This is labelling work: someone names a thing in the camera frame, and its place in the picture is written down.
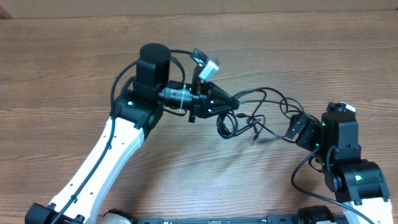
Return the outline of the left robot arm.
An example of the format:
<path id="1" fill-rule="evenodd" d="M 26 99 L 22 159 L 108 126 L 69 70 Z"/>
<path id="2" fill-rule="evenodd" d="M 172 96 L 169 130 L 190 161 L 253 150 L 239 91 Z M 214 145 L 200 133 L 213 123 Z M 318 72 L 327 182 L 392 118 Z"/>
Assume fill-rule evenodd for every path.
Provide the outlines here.
<path id="1" fill-rule="evenodd" d="M 158 43 L 141 47 L 130 66 L 135 76 L 111 96 L 111 111 L 103 133 L 69 183 L 48 205 L 34 203 L 25 223 L 95 223 L 100 208 L 129 158 L 143 145 L 161 119 L 164 109 L 179 109 L 196 118 L 223 117 L 239 107 L 239 101 L 211 82 L 218 60 L 195 49 L 191 83 L 172 81 L 170 64 L 179 65 L 172 50 Z"/>

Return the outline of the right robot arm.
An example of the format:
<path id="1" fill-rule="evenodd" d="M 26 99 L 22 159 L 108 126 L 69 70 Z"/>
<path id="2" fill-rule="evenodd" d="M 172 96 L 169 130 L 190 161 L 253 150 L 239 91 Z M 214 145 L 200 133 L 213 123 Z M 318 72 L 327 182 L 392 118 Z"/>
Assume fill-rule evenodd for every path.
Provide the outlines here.
<path id="1" fill-rule="evenodd" d="M 327 109 L 320 121 L 308 114 L 290 119 L 286 136 L 310 152 L 304 163 L 315 159 L 325 184 L 335 198 L 330 199 L 298 185 L 294 188 L 320 200 L 340 206 L 348 223 L 392 223 L 390 192 L 381 168 L 361 157 L 356 112 Z"/>

